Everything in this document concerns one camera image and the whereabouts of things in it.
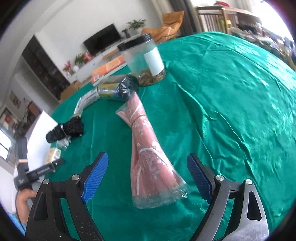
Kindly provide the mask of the person's left hand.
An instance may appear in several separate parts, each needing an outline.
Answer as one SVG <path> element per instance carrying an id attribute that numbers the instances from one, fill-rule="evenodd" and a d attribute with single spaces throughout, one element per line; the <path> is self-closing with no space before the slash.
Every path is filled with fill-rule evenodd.
<path id="1" fill-rule="evenodd" d="M 27 201 L 31 198 L 36 197 L 37 192 L 31 189 L 23 189 L 16 196 L 16 211 L 19 217 L 19 220 L 23 224 L 27 224 L 30 210 L 27 204 Z"/>

